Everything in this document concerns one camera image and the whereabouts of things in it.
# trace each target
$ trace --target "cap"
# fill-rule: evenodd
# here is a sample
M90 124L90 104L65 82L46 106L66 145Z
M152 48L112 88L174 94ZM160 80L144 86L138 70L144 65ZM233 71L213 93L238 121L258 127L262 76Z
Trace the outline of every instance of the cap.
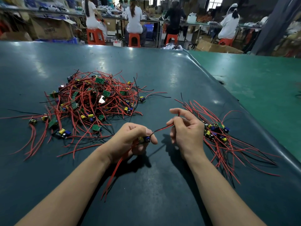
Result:
M180 0L172 0L171 2L174 2L174 1L180 2Z

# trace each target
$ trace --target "right hand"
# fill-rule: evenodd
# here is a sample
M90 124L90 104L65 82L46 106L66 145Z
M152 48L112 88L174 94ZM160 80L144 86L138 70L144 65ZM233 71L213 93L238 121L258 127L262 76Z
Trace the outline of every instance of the right hand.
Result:
M174 123L170 131L171 142L178 144L182 156L186 160L197 155L206 157L203 149L205 125L187 110L172 108L169 111L184 116L184 118L176 116L166 123L166 125Z

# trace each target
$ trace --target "white shirt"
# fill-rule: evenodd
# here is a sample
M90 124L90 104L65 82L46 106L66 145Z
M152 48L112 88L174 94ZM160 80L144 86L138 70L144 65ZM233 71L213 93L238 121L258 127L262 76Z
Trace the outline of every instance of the white shirt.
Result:
M140 20L142 20L142 10L139 7L135 6L134 17L132 17L131 15L130 7L127 7L124 17L125 19L129 19L129 23L126 28L128 33L139 33L139 34L142 33L143 29L140 24Z
M88 1L88 6L89 6L90 16L87 17L87 20L86 20L87 28L97 28L97 26L99 25L99 22L96 20L95 13L94 13L94 9L96 9L96 6L91 1ZM85 1L82 2L82 7L85 10Z
M219 33L219 39L227 38L227 39L233 39L235 36L235 30L238 26L239 22L239 15L238 18L234 19L232 17L232 13L227 15L223 21L220 23L221 26L223 26L221 32Z

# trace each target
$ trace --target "white container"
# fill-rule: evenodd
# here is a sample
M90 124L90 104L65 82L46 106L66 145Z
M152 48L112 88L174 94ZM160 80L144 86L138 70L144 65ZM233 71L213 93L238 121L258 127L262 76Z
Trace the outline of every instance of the white container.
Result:
M187 17L187 23L188 24L195 24L197 21L197 14L196 13L190 13Z

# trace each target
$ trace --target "ponytail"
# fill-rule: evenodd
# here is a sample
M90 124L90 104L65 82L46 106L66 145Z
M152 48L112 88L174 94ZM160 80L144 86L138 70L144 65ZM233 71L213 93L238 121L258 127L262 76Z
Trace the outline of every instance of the ponytail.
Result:
M131 11L132 17L135 16L135 7L136 7L136 5L137 5L136 0L130 0L130 11Z
M88 0L85 0L85 14L86 17L90 17Z
M237 9L235 9L234 12L232 13L232 17L233 17L234 19L238 18Z

